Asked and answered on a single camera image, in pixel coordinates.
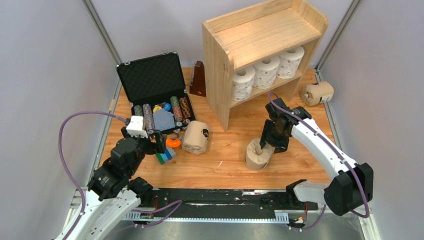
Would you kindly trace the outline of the white floral paper roll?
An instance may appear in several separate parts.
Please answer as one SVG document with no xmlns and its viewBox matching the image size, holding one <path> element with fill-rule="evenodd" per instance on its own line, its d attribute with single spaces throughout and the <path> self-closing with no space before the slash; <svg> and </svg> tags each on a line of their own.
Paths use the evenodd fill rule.
<svg viewBox="0 0 424 240">
<path fill-rule="evenodd" d="M 281 79 L 292 78 L 296 74 L 304 54 L 305 50 L 301 45 L 279 54 L 280 63 L 276 76 Z"/>
<path fill-rule="evenodd" d="M 276 55 L 255 63 L 253 65 L 255 69 L 253 87 L 257 89 L 270 88 L 275 81 L 280 62 L 280 57 Z"/>
<path fill-rule="evenodd" d="M 248 66 L 234 72 L 232 77 L 231 99 L 233 101 L 247 100 L 252 92 L 256 70 Z"/>
</svg>

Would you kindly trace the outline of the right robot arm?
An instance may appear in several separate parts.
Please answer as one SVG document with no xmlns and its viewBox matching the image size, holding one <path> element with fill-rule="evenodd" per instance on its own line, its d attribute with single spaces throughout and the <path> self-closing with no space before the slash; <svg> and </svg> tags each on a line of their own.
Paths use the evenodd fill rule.
<svg viewBox="0 0 424 240">
<path fill-rule="evenodd" d="M 369 201 L 373 198 L 374 171 L 367 164 L 358 164 L 343 153 L 321 131 L 312 116 L 303 108 L 265 106 L 269 119 L 265 121 L 259 141 L 260 149 L 271 146 L 274 153 L 288 150 L 290 138 L 298 140 L 327 173 L 330 183 L 298 180 L 286 187 L 286 204 L 298 209 L 305 202 L 323 204 L 338 215 L 353 213 L 362 218 L 370 216 Z"/>
</svg>

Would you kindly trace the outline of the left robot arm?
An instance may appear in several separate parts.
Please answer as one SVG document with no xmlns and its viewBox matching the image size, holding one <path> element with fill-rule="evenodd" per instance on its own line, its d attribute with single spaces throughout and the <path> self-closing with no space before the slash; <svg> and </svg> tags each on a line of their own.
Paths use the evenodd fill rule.
<svg viewBox="0 0 424 240">
<path fill-rule="evenodd" d="M 87 189 L 78 189 L 78 212 L 57 236 L 58 240 L 103 240 L 127 213 L 152 203 L 153 187 L 133 176 L 145 156 L 165 153 L 167 136 L 159 130 L 153 131 L 154 138 L 128 127 L 121 131 L 123 138 L 93 172 Z"/>
</svg>

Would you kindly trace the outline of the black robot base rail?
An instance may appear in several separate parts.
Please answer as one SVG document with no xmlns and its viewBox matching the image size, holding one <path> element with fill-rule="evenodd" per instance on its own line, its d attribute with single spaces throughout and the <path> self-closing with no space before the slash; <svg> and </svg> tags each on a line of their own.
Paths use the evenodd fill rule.
<svg viewBox="0 0 424 240">
<path fill-rule="evenodd" d="M 318 205 L 294 199 L 285 190 L 155 188 L 139 209 L 157 221 L 206 223 L 305 224 Z"/>
</svg>

